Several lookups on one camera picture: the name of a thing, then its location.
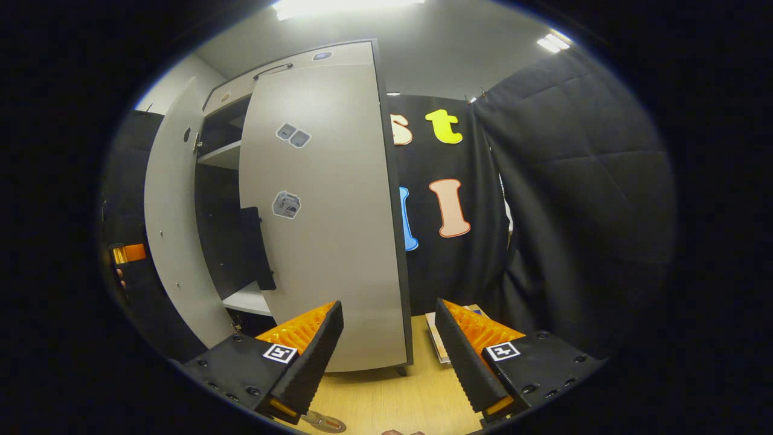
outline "cabinet handle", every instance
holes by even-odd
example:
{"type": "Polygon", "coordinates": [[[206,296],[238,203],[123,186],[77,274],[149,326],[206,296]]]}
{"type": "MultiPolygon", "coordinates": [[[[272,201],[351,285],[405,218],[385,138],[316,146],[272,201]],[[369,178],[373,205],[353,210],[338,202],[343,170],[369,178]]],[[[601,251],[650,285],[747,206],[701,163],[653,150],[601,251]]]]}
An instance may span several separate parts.
{"type": "Polygon", "coordinates": [[[276,70],[277,68],[287,68],[287,69],[290,69],[290,68],[292,68],[292,63],[283,63],[282,65],[277,65],[276,67],[272,67],[272,68],[269,68],[269,69],[267,69],[265,71],[261,71],[260,73],[255,74],[255,77],[252,77],[252,80],[257,80],[257,78],[260,77],[261,74],[267,73],[268,71],[271,71],[271,70],[276,70]]]}

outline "sticker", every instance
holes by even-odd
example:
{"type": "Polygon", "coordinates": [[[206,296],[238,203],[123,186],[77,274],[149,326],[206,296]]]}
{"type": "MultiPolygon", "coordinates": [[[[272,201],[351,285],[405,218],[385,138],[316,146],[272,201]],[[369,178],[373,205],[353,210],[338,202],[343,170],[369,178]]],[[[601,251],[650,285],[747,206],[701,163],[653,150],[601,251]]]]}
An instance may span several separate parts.
{"type": "Polygon", "coordinates": [[[304,132],[303,130],[298,130],[290,138],[290,145],[294,146],[295,148],[303,148],[311,139],[312,135],[304,132]]]}
{"type": "Polygon", "coordinates": [[[486,350],[489,351],[489,355],[491,355],[491,358],[494,358],[494,361],[501,361],[503,359],[521,355],[521,353],[518,352],[518,349],[516,349],[509,341],[507,343],[497,344],[496,346],[488,346],[486,350]]]}
{"type": "Polygon", "coordinates": [[[296,348],[288,348],[287,346],[282,346],[281,344],[275,344],[271,346],[266,351],[266,353],[263,354],[263,356],[274,361],[279,361],[282,364],[287,364],[290,362],[293,355],[295,355],[295,352],[297,351],[298,349],[296,348]]]}
{"type": "Polygon", "coordinates": [[[290,136],[295,133],[295,130],[298,129],[285,122],[285,124],[277,130],[277,137],[282,140],[288,140],[290,136]]]}
{"type": "Polygon", "coordinates": [[[405,250],[413,251],[419,247],[419,241],[410,234],[410,225],[408,224],[408,215],[405,212],[405,199],[408,198],[408,189],[400,188],[400,204],[403,206],[403,236],[405,237],[405,250]]]}
{"type": "Polygon", "coordinates": [[[402,115],[389,115],[392,120],[392,139],[395,145],[408,145],[414,140],[414,134],[410,132],[408,120],[402,115]]]}
{"type": "Polygon", "coordinates": [[[295,219],[295,215],[301,210],[301,199],[294,194],[282,190],[274,198],[274,214],[282,218],[295,219]]]}
{"type": "Polygon", "coordinates": [[[443,226],[440,228],[441,237],[456,237],[467,234],[470,231],[470,223],[465,221],[459,202],[459,187],[461,182],[454,178],[446,178],[430,183],[430,190],[438,196],[440,215],[443,226]]]}
{"type": "Polygon", "coordinates": [[[324,53],[317,53],[312,57],[312,60],[325,60],[333,55],[332,51],[325,51],[324,53]]]}

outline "ceiling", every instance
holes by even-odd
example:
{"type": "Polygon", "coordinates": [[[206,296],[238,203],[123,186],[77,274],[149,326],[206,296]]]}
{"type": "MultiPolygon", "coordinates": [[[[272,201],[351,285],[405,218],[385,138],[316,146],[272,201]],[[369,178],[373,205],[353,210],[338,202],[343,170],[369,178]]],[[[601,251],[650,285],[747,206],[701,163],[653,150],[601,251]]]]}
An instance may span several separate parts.
{"type": "Polygon", "coordinates": [[[485,0],[336,12],[280,22],[272,8],[246,17],[196,55],[226,78],[317,46],[376,38],[388,91],[463,99],[550,55],[550,27],[485,0]]]}

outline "white shelf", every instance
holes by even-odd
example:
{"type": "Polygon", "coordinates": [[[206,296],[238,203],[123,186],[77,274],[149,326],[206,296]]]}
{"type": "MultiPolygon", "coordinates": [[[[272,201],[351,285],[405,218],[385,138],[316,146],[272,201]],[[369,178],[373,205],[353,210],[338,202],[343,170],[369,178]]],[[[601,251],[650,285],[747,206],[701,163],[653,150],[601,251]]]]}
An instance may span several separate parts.
{"type": "Polygon", "coordinates": [[[261,288],[257,282],[253,281],[238,292],[228,296],[223,300],[223,305],[231,310],[244,311],[246,313],[260,314],[261,316],[270,316],[261,288]]]}
{"type": "Polygon", "coordinates": [[[240,149],[241,141],[237,140],[223,148],[208,152],[199,157],[197,161],[203,165],[217,166],[219,168],[226,168],[227,170],[239,170],[240,149]]]}

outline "white wall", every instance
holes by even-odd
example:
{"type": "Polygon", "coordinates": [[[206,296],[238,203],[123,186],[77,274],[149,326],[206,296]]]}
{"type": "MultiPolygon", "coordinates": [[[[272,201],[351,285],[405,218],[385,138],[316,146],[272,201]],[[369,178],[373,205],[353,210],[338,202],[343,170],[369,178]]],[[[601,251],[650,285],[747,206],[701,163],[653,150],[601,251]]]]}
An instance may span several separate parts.
{"type": "Polygon", "coordinates": [[[197,55],[191,54],[167,71],[135,105],[135,110],[145,111],[152,103],[149,111],[166,115],[169,106],[186,87],[191,77],[196,77],[196,92],[202,101],[215,86],[226,81],[226,78],[209,64],[197,55]]]}

